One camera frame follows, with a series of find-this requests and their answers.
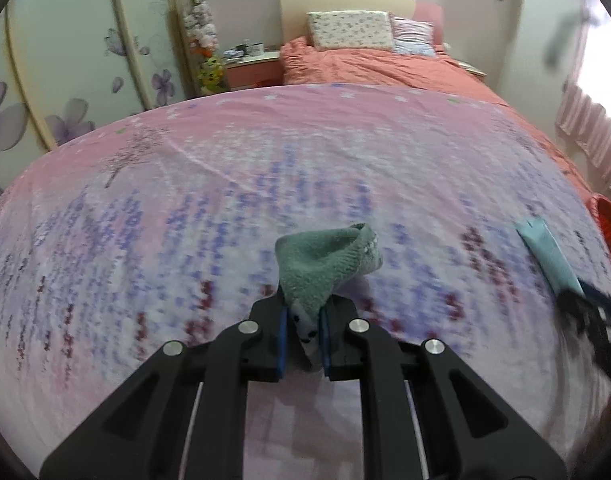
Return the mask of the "teal cosmetic tube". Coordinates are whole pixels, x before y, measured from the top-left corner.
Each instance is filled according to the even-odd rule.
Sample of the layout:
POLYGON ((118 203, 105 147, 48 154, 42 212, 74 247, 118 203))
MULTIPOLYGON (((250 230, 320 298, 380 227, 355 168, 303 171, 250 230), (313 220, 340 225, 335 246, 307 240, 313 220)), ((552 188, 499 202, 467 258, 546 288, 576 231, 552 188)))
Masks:
POLYGON ((555 295, 570 290, 584 298, 583 288, 555 236, 541 217, 516 223, 516 230, 543 271, 555 295))

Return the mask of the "green terry sock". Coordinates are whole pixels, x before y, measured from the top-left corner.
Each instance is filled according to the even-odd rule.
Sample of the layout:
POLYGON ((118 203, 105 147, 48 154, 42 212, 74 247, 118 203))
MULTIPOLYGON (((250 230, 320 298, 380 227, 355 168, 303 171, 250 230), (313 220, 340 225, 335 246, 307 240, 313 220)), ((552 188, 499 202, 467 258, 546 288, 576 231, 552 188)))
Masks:
POLYGON ((286 235, 275 244, 279 286, 303 351, 303 366, 317 370, 319 312, 335 289, 383 265, 378 236, 367 223, 286 235))

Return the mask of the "pink floral bed sheet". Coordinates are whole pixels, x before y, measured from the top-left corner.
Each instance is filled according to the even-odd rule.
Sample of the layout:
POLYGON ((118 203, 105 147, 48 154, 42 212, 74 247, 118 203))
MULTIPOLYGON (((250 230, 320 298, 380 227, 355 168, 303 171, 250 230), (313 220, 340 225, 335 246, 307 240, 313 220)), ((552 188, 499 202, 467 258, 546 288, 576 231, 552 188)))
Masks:
POLYGON ((304 84, 150 110, 36 159, 0 196, 0 432, 37 472, 164 341, 210 340, 278 282, 276 240, 367 223, 368 320, 444 340, 568 464, 611 385, 517 233, 544 219, 611 295, 581 186, 507 107, 304 84))

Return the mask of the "pink curtain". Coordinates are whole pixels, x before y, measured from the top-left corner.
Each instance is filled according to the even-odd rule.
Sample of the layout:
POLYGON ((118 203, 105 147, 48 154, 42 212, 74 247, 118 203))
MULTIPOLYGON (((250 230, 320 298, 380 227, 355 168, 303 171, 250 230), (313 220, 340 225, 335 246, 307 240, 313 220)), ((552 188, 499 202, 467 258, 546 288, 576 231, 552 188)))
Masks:
POLYGON ((587 26, 568 79, 557 128, 574 140, 605 179, 611 177, 611 17, 587 26))

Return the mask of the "right bedside table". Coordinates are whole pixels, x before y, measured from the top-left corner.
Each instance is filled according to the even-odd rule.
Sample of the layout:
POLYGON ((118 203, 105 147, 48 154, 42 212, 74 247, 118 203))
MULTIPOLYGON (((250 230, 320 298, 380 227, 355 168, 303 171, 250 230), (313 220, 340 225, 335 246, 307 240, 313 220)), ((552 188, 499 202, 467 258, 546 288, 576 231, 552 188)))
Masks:
POLYGON ((457 65, 462 68, 463 70, 465 70, 466 72, 470 73, 470 75, 473 75, 481 80, 484 80, 485 78, 487 78, 487 74, 484 73, 483 70, 479 70, 479 68, 476 68, 475 66, 464 62, 464 61, 456 61, 457 65))

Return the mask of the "pink striped pillow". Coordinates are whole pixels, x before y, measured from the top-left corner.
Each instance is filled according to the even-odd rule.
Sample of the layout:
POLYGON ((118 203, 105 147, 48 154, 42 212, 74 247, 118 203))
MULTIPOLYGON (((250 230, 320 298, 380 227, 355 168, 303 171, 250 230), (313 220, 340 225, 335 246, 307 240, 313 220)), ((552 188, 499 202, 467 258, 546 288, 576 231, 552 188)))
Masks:
POLYGON ((394 47, 398 54, 427 56, 435 58, 433 35, 435 28, 430 22, 390 15, 394 47))

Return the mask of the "pink nightstand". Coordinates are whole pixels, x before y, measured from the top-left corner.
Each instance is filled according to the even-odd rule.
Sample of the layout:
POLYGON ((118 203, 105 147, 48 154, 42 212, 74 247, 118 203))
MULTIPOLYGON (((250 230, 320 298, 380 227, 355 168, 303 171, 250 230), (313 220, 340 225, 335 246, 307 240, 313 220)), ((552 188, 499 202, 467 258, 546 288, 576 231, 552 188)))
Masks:
POLYGON ((284 69, 278 51, 264 52, 258 56, 242 58, 225 66, 225 77, 232 91, 281 86, 284 69))

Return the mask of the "coral orange duvet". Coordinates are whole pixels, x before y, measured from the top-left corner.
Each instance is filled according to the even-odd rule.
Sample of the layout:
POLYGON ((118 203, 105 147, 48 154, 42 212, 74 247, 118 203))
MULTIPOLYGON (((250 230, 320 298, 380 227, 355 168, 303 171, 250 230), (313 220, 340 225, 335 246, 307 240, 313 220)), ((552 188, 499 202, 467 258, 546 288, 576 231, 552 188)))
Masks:
POLYGON ((377 84, 465 96, 498 105, 552 157, 583 200, 590 185, 571 159, 540 129, 443 50, 435 58, 374 49, 315 49, 301 36, 279 50, 285 84, 377 84))

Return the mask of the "white mug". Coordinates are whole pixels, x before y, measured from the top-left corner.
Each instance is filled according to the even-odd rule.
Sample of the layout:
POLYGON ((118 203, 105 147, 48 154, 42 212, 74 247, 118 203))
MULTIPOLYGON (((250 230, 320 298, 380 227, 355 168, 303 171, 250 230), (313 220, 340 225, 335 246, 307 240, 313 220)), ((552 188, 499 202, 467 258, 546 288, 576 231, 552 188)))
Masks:
POLYGON ((264 53, 264 44, 262 42, 257 42, 256 44, 251 44, 250 46, 250 54, 252 56, 259 56, 264 53))

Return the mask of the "floral sliding wardrobe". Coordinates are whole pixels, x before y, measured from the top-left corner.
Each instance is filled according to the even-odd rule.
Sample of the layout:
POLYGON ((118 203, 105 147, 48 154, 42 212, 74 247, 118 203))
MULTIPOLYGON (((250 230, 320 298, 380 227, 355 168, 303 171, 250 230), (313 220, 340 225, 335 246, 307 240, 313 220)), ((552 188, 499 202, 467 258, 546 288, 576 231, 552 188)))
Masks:
POLYGON ((8 0, 0 196, 52 148, 190 94, 174 0, 8 0))

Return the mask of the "floral white pillow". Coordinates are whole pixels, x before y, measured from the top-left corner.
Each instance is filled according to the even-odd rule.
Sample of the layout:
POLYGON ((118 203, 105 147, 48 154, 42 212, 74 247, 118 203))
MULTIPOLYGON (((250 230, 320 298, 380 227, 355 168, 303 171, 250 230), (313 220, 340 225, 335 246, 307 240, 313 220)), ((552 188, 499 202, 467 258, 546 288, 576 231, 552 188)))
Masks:
POLYGON ((309 12, 307 26, 317 50, 392 51, 394 47, 390 16, 385 11, 309 12))

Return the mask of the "plush toy column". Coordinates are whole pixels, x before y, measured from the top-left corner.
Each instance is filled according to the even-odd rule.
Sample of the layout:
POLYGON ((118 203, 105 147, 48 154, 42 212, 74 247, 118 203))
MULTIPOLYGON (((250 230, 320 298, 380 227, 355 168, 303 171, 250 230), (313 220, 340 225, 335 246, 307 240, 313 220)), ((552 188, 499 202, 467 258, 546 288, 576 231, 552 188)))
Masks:
POLYGON ((220 41, 208 0, 180 0, 192 83, 198 96, 227 90, 220 41))

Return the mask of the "cream pink headboard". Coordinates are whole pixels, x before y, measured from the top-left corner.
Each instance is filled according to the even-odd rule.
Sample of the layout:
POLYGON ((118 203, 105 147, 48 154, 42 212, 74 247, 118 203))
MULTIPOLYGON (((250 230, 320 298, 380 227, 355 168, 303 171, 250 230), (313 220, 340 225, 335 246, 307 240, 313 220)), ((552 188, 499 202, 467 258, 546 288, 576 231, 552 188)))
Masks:
POLYGON ((443 9, 425 0, 279 0, 282 42, 307 36, 307 13, 383 11, 433 25, 433 42, 443 44, 443 9))

